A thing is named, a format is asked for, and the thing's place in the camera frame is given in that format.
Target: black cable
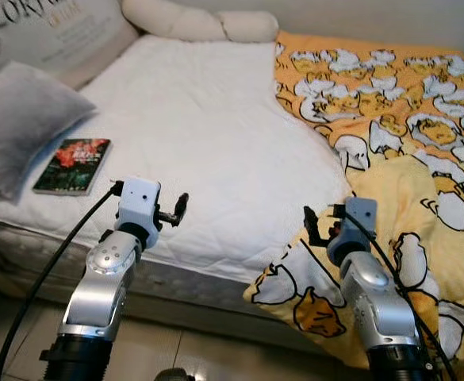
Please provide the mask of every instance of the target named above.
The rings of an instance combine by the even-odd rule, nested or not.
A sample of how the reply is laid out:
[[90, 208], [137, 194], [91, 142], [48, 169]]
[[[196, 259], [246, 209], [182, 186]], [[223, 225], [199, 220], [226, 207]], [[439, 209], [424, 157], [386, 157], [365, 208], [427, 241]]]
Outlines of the black cable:
[[31, 304], [34, 301], [34, 298], [36, 297], [36, 293], [40, 289], [41, 284], [43, 281], [47, 278], [48, 273], [53, 269], [55, 266], [57, 260], [63, 255], [64, 250], [69, 246], [73, 238], [76, 236], [76, 234], [79, 232], [79, 230], [83, 227], [83, 225], [89, 220], [89, 218], [94, 214], [96, 210], [99, 209], [101, 205], [112, 195], [121, 195], [122, 192], [122, 186], [124, 183], [122, 181], [117, 181], [115, 184], [110, 188], [108, 192], [98, 201], [94, 204], [92, 208], [89, 209], [89, 211], [86, 213], [85, 216], [79, 221], [79, 223], [71, 230], [71, 232], [67, 235], [66, 239], [63, 241], [63, 243], [59, 246], [57, 251], [54, 253], [52, 258], [48, 261], [48, 263], [45, 265], [43, 271], [41, 272], [40, 276], [36, 279], [36, 282], [33, 284], [27, 295], [25, 296], [24, 302], [22, 303], [20, 309], [17, 312], [17, 316], [15, 316], [15, 319], [13, 320], [13, 324], [10, 327], [10, 331], [8, 332], [8, 335], [6, 336], [6, 339], [4, 340], [4, 344], [2, 345], [1, 348], [1, 353], [0, 353], [0, 380], [1, 380], [1, 375], [2, 371], [4, 369], [4, 364], [6, 362], [6, 357], [8, 356], [8, 351], [10, 350], [11, 344], [13, 343], [13, 339], [15, 338], [15, 334], [18, 331], [18, 327], [20, 326], [22, 320], [24, 319], [25, 314], [27, 313], [27, 309], [31, 306]]
[[445, 365], [445, 369], [447, 370], [447, 373], [449, 377], [451, 378], [451, 381], [457, 381], [457, 376], [454, 373], [454, 369], [452, 369], [451, 363], [448, 360], [447, 355], [443, 351], [443, 348], [441, 348], [441, 344], [438, 342], [435, 335], [431, 332], [429, 327], [425, 324], [425, 322], [420, 318], [420, 316], [416, 312], [415, 307], [413, 306], [412, 301], [408, 296], [408, 290], [406, 289], [405, 285], [402, 283], [401, 278], [399, 277], [399, 274], [397, 274], [397, 271], [395, 271], [395, 269], [393, 268], [393, 265], [390, 262], [389, 258], [383, 252], [380, 245], [377, 243], [376, 238], [371, 233], [369, 233], [367, 229], [364, 228], [364, 226], [355, 217], [350, 215], [348, 212], [345, 212], [345, 215], [346, 215], [346, 218], [348, 218], [353, 223], [353, 225], [355, 225], [362, 232], [362, 234], [366, 236], [366, 238], [369, 240], [369, 242], [373, 245], [373, 247], [376, 249], [380, 257], [382, 258], [383, 262], [385, 262], [385, 265], [389, 269], [389, 272], [392, 274], [393, 280], [395, 284], [397, 285], [397, 288], [399, 292], [401, 293], [401, 296], [403, 297], [404, 300], [406, 300], [409, 307], [412, 309], [413, 315], [415, 316], [415, 326], [416, 326], [416, 330], [420, 337], [420, 344], [422, 345], [423, 351], [425, 353], [428, 353], [427, 345], [425, 344], [424, 336], [422, 332], [420, 331], [420, 328], [428, 335], [429, 341], [435, 346], [438, 356], [441, 357], [441, 360], [443, 361], [443, 365]]

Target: yellow blanket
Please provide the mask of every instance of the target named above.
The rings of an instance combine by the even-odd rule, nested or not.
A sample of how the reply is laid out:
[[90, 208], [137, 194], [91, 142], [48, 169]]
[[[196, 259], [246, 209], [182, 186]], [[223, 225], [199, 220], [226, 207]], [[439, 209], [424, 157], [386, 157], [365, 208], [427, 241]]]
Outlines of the yellow blanket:
[[[328, 138], [354, 195], [378, 201], [378, 243], [464, 379], [464, 55], [288, 33], [275, 54], [277, 99]], [[244, 297], [367, 367], [339, 269], [304, 229]]]

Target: book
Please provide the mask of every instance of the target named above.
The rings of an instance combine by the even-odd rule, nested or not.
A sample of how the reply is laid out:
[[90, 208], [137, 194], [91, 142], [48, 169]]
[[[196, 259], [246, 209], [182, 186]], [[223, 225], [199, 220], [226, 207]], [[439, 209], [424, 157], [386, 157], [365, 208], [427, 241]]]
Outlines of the book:
[[109, 139], [64, 140], [33, 191], [73, 196], [89, 194], [109, 149]]

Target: gray pillow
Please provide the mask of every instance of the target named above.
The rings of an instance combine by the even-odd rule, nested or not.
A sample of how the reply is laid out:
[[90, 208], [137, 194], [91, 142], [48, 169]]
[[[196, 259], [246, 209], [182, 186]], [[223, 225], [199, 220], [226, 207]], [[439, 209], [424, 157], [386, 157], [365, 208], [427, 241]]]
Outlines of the gray pillow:
[[34, 156], [94, 105], [33, 67], [0, 71], [0, 195], [14, 198]]

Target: white quilted mattress pad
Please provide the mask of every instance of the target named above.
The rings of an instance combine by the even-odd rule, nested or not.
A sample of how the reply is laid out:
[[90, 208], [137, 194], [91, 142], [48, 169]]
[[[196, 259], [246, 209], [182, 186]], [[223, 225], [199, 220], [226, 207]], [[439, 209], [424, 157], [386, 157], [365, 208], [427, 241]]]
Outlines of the white quilted mattress pad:
[[[162, 210], [190, 194], [182, 224], [165, 225], [144, 258], [249, 283], [302, 227], [304, 205], [319, 212], [349, 190], [324, 138], [277, 103], [274, 44], [146, 36], [81, 92], [98, 112], [38, 155], [21, 197], [0, 200], [0, 222], [63, 239], [112, 180], [136, 175], [162, 184]], [[112, 141], [90, 195], [34, 194], [69, 137]], [[96, 244], [113, 226], [117, 202], [75, 242]]]

